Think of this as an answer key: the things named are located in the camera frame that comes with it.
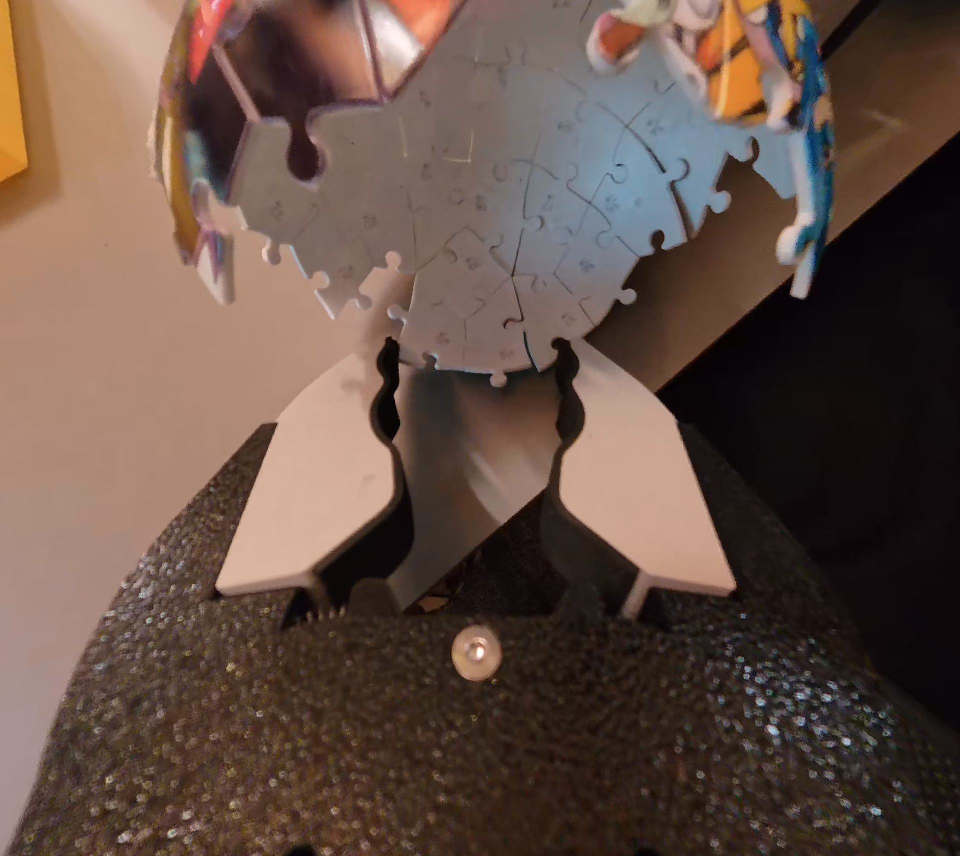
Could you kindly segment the colourful cartoon puzzle ball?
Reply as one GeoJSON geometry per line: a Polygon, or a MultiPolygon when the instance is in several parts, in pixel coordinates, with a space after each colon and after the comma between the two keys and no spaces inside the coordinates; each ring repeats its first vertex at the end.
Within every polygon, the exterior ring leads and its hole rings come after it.
{"type": "Polygon", "coordinates": [[[234,299],[232,207],[331,318],[413,277],[400,358],[554,365],[637,263],[690,241],[755,169],[796,213],[804,298],[834,213],[834,111],[810,0],[184,0],[151,124],[175,249],[234,299]]]}

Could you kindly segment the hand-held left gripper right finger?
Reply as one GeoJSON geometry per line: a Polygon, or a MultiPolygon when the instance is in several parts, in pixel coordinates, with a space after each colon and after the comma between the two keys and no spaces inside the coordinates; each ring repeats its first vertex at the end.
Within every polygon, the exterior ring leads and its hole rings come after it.
{"type": "Polygon", "coordinates": [[[656,590],[730,597],[737,581],[677,419],[586,340],[553,346],[543,550],[571,595],[627,620],[656,590]]]}

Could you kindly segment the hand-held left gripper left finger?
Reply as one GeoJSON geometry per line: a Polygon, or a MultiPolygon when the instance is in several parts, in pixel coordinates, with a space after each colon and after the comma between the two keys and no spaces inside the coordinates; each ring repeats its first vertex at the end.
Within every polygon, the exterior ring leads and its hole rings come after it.
{"type": "Polygon", "coordinates": [[[346,608],[413,548],[402,456],[400,345],[353,353],[278,418],[215,584],[222,598],[300,590],[346,608]]]}

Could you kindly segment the yellow plastic bin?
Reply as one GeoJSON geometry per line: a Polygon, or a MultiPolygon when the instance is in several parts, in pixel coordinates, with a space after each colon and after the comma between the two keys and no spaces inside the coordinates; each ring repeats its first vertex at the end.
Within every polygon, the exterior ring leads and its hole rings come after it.
{"type": "Polygon", "coordinates": [[[1,182],[29,165],[10,0],[1,0],[1,182]]]}

